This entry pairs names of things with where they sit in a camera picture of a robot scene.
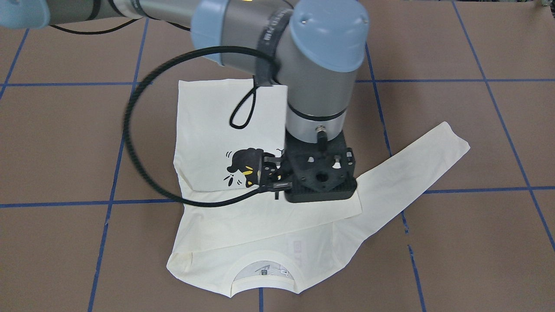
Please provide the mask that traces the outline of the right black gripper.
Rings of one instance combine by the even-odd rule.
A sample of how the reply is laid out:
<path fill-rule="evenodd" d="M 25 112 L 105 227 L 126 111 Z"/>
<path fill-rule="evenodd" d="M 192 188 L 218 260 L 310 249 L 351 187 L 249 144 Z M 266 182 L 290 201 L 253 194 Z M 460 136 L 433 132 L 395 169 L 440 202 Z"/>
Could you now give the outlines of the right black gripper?
<path fill-rule="evenodd" d="M 285 134 L 284 174 L 293 185 L 284 193 L 290 203 L 347 200 L 355 193 L 356 160 L 343 132 L 333 140 L 321 132 L 317 141 L 307 143 Z"/>

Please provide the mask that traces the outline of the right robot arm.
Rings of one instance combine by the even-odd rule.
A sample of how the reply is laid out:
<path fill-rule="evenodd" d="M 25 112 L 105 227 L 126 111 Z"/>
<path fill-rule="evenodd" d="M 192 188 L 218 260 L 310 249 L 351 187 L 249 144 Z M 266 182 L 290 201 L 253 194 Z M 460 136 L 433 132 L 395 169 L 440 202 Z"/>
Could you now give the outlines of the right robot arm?
<path fill-rule="evenodd" d="M 162 20 L 187 29 L 192 52 L 153 69 L 139 83 L 123 117 L 123 140 L 133 166 L 160 195 L 195 207 L 222 207 L 256 194 L 284 192 L 290 203 L 351 198 L 357 188 L 355 157 L 343 134 L 356 73 L 369 34 L 367 9 L 355 0 L 3 0 L 1 26 L 10 29 L 58 28 L 60 24 L 126 17 Z M 253 161 L 248 182 L 256 189 L 238 197 L 202 203 L 160 186 L 137 157 L 130 135 L 131 116 L 147 86 L 165 71 L 206 57 L 254 79 L 230 115 L 229 125 L 260 87 L 288 87 L 285 149 L 281 156 L 261 149 L 234 154 Z"/>

